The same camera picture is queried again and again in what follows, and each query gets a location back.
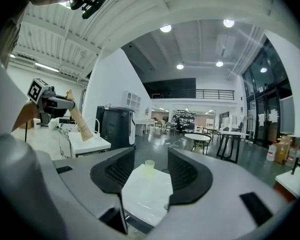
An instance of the ceiling light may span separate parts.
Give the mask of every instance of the ceiling light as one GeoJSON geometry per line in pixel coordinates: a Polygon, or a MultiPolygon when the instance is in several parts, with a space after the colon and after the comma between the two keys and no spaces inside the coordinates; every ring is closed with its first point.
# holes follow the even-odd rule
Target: ceiling light
{"type": "Polygon", "coordinates": [[[234,24],[235,24],[235,21],[234,21],[234,20],[225,19],[225,20],[223,21],[223,25],[225,25],[227,28],[233,27],[234,24]]]}
{"type": "Polygon", "coordinates": [[[224,65],[224,63],[222,61],[218,61],[215,65],[217,67],[222,67],[224,65]]]}
{"type": "Polygon", "coordinates": [[[62,6],[64,6],[65,8],[68,8],[68,9],[71,10],[70,6],[67,6],[67,2],[59,2],[58,4],[59,4],[59,5],[62,5],[62,6]]]}
{"type": "Polygon", "coordinates": [[[178,69],[178,70],[183,70],[184,69],[184,65],[182,65],[182,64],[179,64],[179,65],[177,65],[176,66],[176,68],[178,69]]]}
{"type": "Polygon", "coordinates": [[[170,32],[171,29],[172,29],[171,25],[166,25],[166,26],[160,27],[160,30],[164,33],[170,32]]]}
{"type": "Polygon", "coordinates": [[[55,71],[55,72],[59,72],[59,70],[58,69],[55,69],[55,68],[53,68],[53,67],[49,67],[49,66],[46,66],[46,65],[42,65],[42,64],[40,64],[40,63],[34,63],[35,65],[37,65],[38,67],[41,67],[41,68],[45,68],[45,69],[47,69],[47,70],[52,70],[52,71],[55,71]]]}

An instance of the person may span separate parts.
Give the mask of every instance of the person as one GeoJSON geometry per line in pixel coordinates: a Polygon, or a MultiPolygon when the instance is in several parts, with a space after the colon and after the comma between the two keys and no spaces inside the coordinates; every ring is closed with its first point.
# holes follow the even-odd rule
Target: person
{"type": "MultiPolygon", "coordinates": [[[[2,65],[7,69],[10,54],[17,45],[19,38],[19,33],[21,29],[21,21],[25,12],[25,9],[29,3],[33,5],[50,5],[56,3],[62,3],[69,0],[23,0],[15,4],[12,9],[11,17],[5,21],[3,27],[0,31],[0,60],[2,65]]],[[[36,104],[32,101],[29,101],[24,105],[20,114],[17,117],[17,120],[13,126],[12,131],[21,125],[25,124],[33,118],[38,118],[39,112],[36,104]]]]}

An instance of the cardboard box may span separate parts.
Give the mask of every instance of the cardboard box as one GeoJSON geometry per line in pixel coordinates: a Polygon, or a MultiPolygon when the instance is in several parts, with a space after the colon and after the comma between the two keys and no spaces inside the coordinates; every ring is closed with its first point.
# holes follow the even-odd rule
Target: cardboard box
{"type": "MultiPolygon", "coordinates": [[[[28,121],[28,130],[34,127],[34,121],[33,119],[31,119],[30,121],[28,121]]],[[[26,129],[26,124],[24,123],[23,125],[21,125],[19,127],[20,129],[26,129]]]]}
{"type": "Polygon", "coordinates": [[[284,165],[290,150],[290,145],[292,142],[292,138],[288,136],[282,136],[281,141],[276,146],[276,153],[274,157],[274,161],[277,163],[284,165]]]}

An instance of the gray floor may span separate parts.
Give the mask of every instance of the gray floor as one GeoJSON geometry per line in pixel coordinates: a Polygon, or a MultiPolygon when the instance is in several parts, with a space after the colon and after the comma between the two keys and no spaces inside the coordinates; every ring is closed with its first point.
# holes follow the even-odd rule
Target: gray floor
{"type": "MultiPolygon", "coordinates": [[[[168,167],[168,147],[173,143],[176,149],[191,150],[193,147],[193,140],[187,139],[183,135],[171,135],[169,132],[164,135],[160,130],[153,131],[141,136],[135,137],[136,152],[135,152],[135,168],[144,164],[145,160],[153,160],[155,162],[154,168],[162,171],[168,167]]],[[[213,142],[210,142],[207,155],[209,157],[216,157],[220,139],[214,136],[213,142]]],[[[232,159],[235,159],[237,143],[235,141],[232,159]]],[[[226,154],[231,149],[231,142],[228,142],[226,154]]],[[[196,148],[196,153],[202,154],[202,149],[196,148]]],[[[272,187],[275,183],[276,175],[283,174],[289,170],[290,167],[278,164],[276,162],[269,162],[266,160],[268,150],[256,144],[244,142],[240,143],[238,165],[245,168],[261,181],[272,187]]]]}

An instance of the floor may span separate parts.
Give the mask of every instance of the floor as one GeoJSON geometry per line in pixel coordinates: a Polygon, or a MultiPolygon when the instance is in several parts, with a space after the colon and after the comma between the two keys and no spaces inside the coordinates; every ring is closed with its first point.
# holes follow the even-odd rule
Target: floor
{"type": "MultiPolygon", "coordinates": [[[[20,140],[25,140],[25,130],[17,129],[12,135],[20,140]]],[[[66,159],[70,157],[70,146],[67,138],[58,130],[49,130],[46,127],[40,129],[30,129],[27,131],[27,143],[35,150],[45,151],[50,154],[52,160],[66,159]]],[[[214,137],[211,141],[207,155],[216,157],[220,140],[214,137]]],[[[159,129],[154,131],[151,129],[150,133],[143,136],[135,137],[136,151],[134,167],[137,168],[146,160],[153,160],[155,162],[154,168],[157,170],[164,170],[168,167],[168,147],[177,149],[184,149],[190,151],[193,147],[193,140],[187,139],[183,135],[178,134],[164,134],[159,129]]],[[[228,143],[227,151],[230,151],[231,143],[228,143]]],[[[258,145],[241,141],[238,158],[238,165],[245,168],[258,179],[273,187],[276,175],[283,174],[291,168],[276,162],[269,162],[266,160],[267,149],[258,145]]],[[[200,147],[195,150],[198,155],[202,156],[202,149],[200,147]]],[[[232,159],[235,158],[236,143],[233,148],[232,159]]],[[[141,240],[146,237],[145,230],[140,228],[140,225],[132,220],[128,222],[128,237],[130,239],[141,240]]]]}

